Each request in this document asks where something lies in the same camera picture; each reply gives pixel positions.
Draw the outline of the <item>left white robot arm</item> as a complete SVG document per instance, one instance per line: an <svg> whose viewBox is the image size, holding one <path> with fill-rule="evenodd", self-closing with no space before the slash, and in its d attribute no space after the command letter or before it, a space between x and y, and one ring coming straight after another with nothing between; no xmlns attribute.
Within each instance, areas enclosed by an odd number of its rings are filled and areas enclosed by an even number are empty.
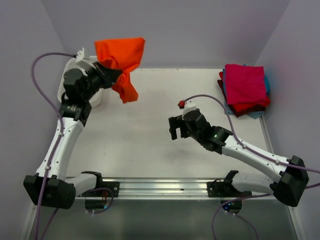
<svg viewBox="0 0 320 240"><path fill-rule="evenodd" d="M67 168L75 144L86 126L92 110L90 99L101 89L111 88L122 71L94 62L81 71L73 68L63 75L64 93L58 110L56 132L34 175L27 175L23 186L37 206L69 209L75 198L89 192L92 196L103 193L101 173L83 171L67 179Z"/></svg>

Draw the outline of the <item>orange t shirt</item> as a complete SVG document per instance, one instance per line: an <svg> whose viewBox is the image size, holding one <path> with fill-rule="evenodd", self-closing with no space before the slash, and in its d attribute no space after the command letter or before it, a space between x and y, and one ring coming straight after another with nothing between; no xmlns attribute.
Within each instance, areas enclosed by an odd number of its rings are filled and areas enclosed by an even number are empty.
<svg viewBox="0 0 320 240"><path fill-rule="evenodd" d="M100 64L109 69L122 71L112 86L122 102L125 104L137 101L139 94L131 83L131 72L140 66L145 39L142 37L104 39L95 41L94 46Z"/></svg>

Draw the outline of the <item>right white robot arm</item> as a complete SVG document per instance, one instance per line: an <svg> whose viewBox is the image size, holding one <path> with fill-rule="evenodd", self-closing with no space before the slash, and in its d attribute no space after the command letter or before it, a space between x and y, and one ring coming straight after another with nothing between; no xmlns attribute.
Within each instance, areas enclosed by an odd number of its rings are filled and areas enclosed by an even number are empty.
<svg viewBox="0 0 320 240"><path fill-rule="evenodd" d="M206 150L239 160L263 174L231 170L220 184L227 196L257 192L273 195L290 207L298 205L309 182L300 157L294 155L288 159L249 144L228 129L210 125L198 108L172 116L168 123L172 140L177 139L179 129L182 138L191 137Z"/></svg>

